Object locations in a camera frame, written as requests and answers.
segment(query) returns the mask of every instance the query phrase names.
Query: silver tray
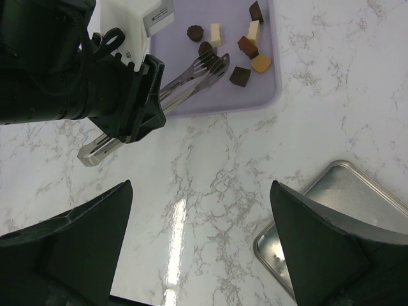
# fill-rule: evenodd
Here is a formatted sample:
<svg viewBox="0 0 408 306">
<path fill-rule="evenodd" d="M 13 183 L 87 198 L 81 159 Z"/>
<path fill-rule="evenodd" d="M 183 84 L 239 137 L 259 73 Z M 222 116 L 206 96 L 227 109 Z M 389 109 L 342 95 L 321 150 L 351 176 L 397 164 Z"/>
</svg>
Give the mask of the silver tray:
<svg viewBox="0 0 408 306">
<path fill-rule="evenodd" d="M 348 161 L 329 164 L 302 192 L 371 225 L 408 234 L 408 207 Z M 255 238 L 254 253 L 295 300 L 275 221 Z"/>
</svg>

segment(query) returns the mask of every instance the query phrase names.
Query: white plastic device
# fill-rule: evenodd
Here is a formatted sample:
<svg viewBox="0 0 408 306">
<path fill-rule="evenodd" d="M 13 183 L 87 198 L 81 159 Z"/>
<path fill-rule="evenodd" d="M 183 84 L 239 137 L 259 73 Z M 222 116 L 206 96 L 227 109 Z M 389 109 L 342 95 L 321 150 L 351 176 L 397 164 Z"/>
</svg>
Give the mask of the white plastic device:
<svg viewBox="0 0 408 306">
<path fill-rule="evenodd" d="M 124 64 L 133 62 L 139 71 L 148 47 L 148 37 L 174 21 L 173 0 L 100 0 L 92 16 L 89 30 L 105 34 L 118 27 L 125 41 L 113 53 L 122 54 Z"/>
</svg>

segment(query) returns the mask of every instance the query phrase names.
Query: tray rim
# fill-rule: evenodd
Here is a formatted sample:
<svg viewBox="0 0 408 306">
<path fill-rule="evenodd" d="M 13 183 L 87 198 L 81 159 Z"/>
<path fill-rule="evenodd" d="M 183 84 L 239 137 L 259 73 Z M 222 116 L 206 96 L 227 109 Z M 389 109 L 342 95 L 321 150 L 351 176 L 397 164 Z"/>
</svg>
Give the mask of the tray rim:
<svg viewBox="0 0 408 306">
<path fill-rule="evenodd" d="M 237 112 L 250 112 L 250 111 L 256 111 L 264 108 L 268 108 L 271 106 L 274 102 L 279 100 L 282 96 L 282 70 L 281 70 L 281 61 L 280 61 L 280 54 L 279 54 L 279 40 L 278 40 L 278 30 L 277 30 L 277 15 L 275 14 L 275 1 L 276 0 L 265 0 L 266 3 L 268 4 L 268 10 L 269 10 L 269 20 L 270 20 L 270 36 L 271 36 L 271 44 L 272 44 L 272 61 L 273 61 L 273 68 L 275 70 L 275 86 L 276 86 L 276 91 L 275 94 L 270 98 L 269 101 L 265 101 L 264 104 L 254 106 L 254 107 L 245 107 L 245 108 L 235 108 L 235 109 L 230 109 L 230 110 L 223 110 L 221 112 L 215 112 L 215 111 L 206 111 L 206 112 L 201 112 L 201 113 L 194 113 L 194 114 L 186 114 L 186 113 L 176 113 L 172 114 L 170 113 L 167 116 L 167 119 L 177 119 L 177 118 L 195 118 L 195 117 L 205 117 L 209 115 L 219 115 L 220 113 L 237 113 Z M 148 39 L 148 53 L 152 54 L 155 56 L 152 52 L 152 44 L 155 44 L 156 38 L 155 36 L 152 36 L 151 38 Z"/>
<path fill-rule="evenodd" d="M 369 177 L 366 173 L 364 173 L 362 170 L 360 170 L 355 164 L 353 164 L 350 161 L 346 161 L 343 159 L 338 159 L 336 161 L 332 161 L 328 166 L 324 168 L 323 171 L 321 171 L 312 181 L 306 185 L 301 191 L 300 194 L 306 195 L 308 191 L 310 191 L 313 186 L 316 185 L 317 182 L 320 181 L 320 179 L 327 173 L 329 172 L 330 169 L 336 167 L 336 166 L 341 166 L 346 169 L 348 169 L 351 173 L 356 175 L 359 179 L 364 181 L 373 191 L 375 191 L 379 196 L 384 198 L 390 205 L 393 205 L 396 209 L 398 209 L 402 214 L 404 214 L 406 217 L 408 217 L 408 206 L 404 204 L 402 201 L 400 201 L 396 196 L 394 196 L 392 193 L 390 193 L 387 189 L 385 189 L 383 186 L 378 184 L 374 179 Z M 261 232 L 255 237 L 254 242 L 252 243 L 252 249 L 254 250 L 255 257 L 265 266 L 265 268 L 275 277 L 275 279 L 281 284 L 281 286 L 288 292 L 288 294 L 291 296 L 291 298 L 296 301 L 295 298 L 295 292 L 291 287 L 289 287 L 280 277 L 280 275 L 277 274 L 277 272 L 269 265 L 269 263 L 264 259 L 264 257 L 261 255 L 259 249 L 258 249 L 258 243 L 259 240 L 261 239 L 262 236 L 264 236 L 270 229 L 272 229 L 275 226 L 275 220 L 272 217 L 271 222 L 266 225 L 266 227 L 261 230 Z"/>
</svg>

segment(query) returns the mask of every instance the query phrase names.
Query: black robotic mount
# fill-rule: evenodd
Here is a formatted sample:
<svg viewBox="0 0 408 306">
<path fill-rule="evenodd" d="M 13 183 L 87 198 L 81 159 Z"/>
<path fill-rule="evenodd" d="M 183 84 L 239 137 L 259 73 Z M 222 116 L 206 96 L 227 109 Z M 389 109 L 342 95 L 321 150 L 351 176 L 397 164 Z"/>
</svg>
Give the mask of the black robotic mount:
<svg viewBox="0 0 408 306">
<path fill-rule="evenodd" d="M 0 124 L 90 118 L 107 140 L 132 143 L 161 128 L 164 64 L 146 55 L 139 72 L 112 55 L 114 28 L 89 39 L 95 0 L 3 0 Z"/>
</svg>

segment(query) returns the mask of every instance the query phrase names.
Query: metal tongs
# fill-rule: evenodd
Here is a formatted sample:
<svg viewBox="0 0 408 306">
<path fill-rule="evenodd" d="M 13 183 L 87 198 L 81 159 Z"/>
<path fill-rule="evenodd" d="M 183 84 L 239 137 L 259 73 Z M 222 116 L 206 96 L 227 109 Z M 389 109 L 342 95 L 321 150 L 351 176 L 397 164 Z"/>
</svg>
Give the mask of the metal tongs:
<svg viewBox="0 0 408 306">
<path fill-rule="evenodd" d="M 214 51 L 214 49 L 211 49 L 199 56 L 187 70 L 160 90 L 159 101 L 165 115 L 174 111 L 197 92 L 213 86 L 225 74 L 230 65 L 230 55 L 224 54 L 214 62 Z M 177 89 L 199 77 L 203 78 L 169 102 L 162 103 Z M 124 143 L 117 138 L 110 138 L 103 133 L 93 142 L 84 145 L 79 150 L 78 158 L 87 167 L 96 166 L 123 145 Z"/>
</svg>

